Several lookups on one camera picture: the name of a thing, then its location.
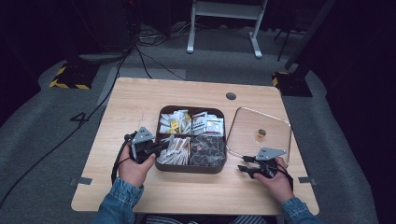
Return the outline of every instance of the denim jacket sleeve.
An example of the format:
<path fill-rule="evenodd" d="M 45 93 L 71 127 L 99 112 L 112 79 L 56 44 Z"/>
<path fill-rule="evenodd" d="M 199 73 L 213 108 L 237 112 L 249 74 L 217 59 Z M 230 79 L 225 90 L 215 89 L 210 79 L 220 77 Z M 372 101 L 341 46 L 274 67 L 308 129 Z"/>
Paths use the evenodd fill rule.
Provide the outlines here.
<path fill-rule="evenodd" d="M 285 220 L 289 224 L 322 223 L 319 219 L 314 217 L 311 212 L 309 212 L 306 204 L 298 198 L 292 198 L 282 203 L 281 208 L 285 215 Z"/>
<path fill-rule="evenodd" d="M 117 178 L 100 204 L 93 223 L 134 223 L 132 208 L 139 202 L 143 190 L 144 187 L 137 188 Z"/>

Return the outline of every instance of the person's right hand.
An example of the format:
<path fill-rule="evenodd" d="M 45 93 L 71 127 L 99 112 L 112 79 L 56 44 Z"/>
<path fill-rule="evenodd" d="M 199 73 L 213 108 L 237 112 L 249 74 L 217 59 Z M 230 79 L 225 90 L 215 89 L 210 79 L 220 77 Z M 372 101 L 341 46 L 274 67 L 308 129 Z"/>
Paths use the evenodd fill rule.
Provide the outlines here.
<path fill-rule="evenodd" d="M 276 157 L 276 163 L 286 169 L 286 164 L 281 157 Z M 270 190 L 271 195 L 278 202 L 283 203 L 291 198 L 294 198 L 294 194 L 291 190 L 289 180 L 281 172 L 277 172 L 272 179 L 257 173 L 253 176 Z"/>

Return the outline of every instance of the wooden table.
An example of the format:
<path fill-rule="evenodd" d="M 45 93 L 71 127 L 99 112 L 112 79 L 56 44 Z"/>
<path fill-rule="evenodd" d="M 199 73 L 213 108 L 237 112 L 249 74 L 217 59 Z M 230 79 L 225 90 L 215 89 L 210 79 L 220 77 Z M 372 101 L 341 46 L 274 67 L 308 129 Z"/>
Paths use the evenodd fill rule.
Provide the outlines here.
<path fill-rule="evenodd" d="M 226 93 L 233 92 L 235 100 Z M 226 132 L 230 131 L 235 111 L 246 106 L 288 120 L 280 93 L 274 87 L 219 84 L 191 81 L 121 77 L 109 99 L 102 123 L 92 145 L 82 177 L 90 185 L 79 184 L 72 207 L 77 211 L 97 211 L 111 188 L 111 169 L 123 136 L 145 126 L 157 129 L 159 112 L 166 105 L 212 107 L 224 114 Z M 241 159 L 228 155 L 223 170 L 214 175 L 169 173 L 155 166 L 148 172 L 145 192 L 134 208 L 136 213 L 279 215 L 279 204 L 257 180 L 241 173 Z M 294 193 L 307 203 L 313 214 L 318 204 L 309 183 L 294 136 L 291 137 L 289 173 L 294 178 Z"/>

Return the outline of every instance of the dark background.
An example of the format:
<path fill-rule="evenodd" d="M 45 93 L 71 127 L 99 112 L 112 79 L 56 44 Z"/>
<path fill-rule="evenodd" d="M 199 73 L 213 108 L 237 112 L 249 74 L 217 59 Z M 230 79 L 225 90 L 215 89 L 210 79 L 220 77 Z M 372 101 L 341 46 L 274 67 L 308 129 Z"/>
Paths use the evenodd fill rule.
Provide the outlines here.
<path fill-rule="evenodd" d="M 66 58 L 65 46 L 71 48 L 69 53 L 104 51 L 87 27 L 105 45 L 123 46 L 127 36 L 125 19 L 114 16 L 123 15 L 118 13 L 122 7 L 111 5 L 115 13 L 104 14 L 100 10 L 108 8 L 109 2 L 95 2 L 76 1 L 86 24 L 71 1 L 57 1 L 56 5 L 51 1 L 0 3 L 0 125 L 40 91 L 38 77 Z M 162 1 L 169 9 L 163 11 L 166 23 L 159 24 L 165 33 L 170 24 L 189 20 L 191 5 L 175 2 Z M 149 6 L 135 4 L 139 20 L 156 22 L 155 15 L 148 13 Z M 279 25 L 279 21 L 272 20 L 277 15 L 274 8 L 269 2 L 263 30 Z M 333 115 L 372 187 L 380 223 L 391 220 L 389 204 L 396 198 L 392 170 L 396 161 L 392 144 L 396 89 L 392 82 L 396 39 L 393 9 L 394 5 L 386 1 L 336 1 L 296 61 L 308 64 L 325 85 Z M 111 22 L 120 27 L 109 25 Z M 112 30 L 103 32 L 100 27 Z"/>

